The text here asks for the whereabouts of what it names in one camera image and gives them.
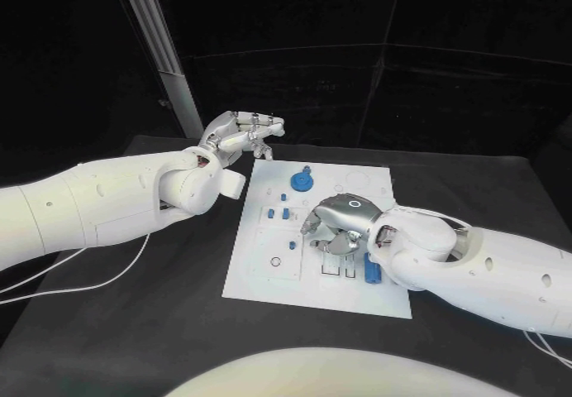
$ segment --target white pegboard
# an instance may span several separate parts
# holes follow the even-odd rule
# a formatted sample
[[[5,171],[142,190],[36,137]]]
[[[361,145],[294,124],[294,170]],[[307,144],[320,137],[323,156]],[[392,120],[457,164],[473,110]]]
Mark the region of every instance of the white pegboard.
[[[304,165],[310,165],[314,186],[301,193],[293,190],[290,179]],[[343,259],[309,246],[312,240],[335,236],[326,226],[313,235],[303,237],[300,234],[314,206],[339,193],[358,194],[381,210],[389,209],[395,203],[389,169],[257,160],[224,297],[411,318],[408,290],[385,274],[381,284],[365,282],[366,244],[353,258]],[[286,201],[281,201],[281,194],[286,194]],[[288,219],[283,219],[286,208]],[[268,218],[270,209],[274,210],[273,218]],[[340,275],[335,274],[336,263],[340,263]]]

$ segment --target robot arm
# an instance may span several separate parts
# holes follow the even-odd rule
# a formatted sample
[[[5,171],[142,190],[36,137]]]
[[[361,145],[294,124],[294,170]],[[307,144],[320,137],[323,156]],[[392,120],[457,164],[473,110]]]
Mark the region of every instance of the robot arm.
[[[273,151],[284,120],[227,112],[199,146],[80,164],[39,182],[0,189],[0,270],[38,256],[108,246],[205,213],[222,194],[238,199],[245,177],[227,170],[242,150]]]
[[[335,232],[312,246],[348,255],[365,243],[371,260],[414,291],[525,331],[572,337],[572,255],[520,236],[471,227],[440,213],[395,206],[388,212],[352,194],[327,198],[301,229]],[[353,235],[345,243],[340,237]]]

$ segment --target small blue part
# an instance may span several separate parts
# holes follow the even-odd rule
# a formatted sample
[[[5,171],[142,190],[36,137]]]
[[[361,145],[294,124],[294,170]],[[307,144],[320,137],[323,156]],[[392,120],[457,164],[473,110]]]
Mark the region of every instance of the small blue part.
[[[382,267],[379,263],[375,263],[369,260],[369,252],[363,254],[363,262],[366,264],[366,283],[368,284],[379,284],[382,283]]]
[[[310,176],[310,167],[306,166],[304,170],[293,175],[290,179],[290,185],[297,192],[307,192],[314,186],[314,179]]]

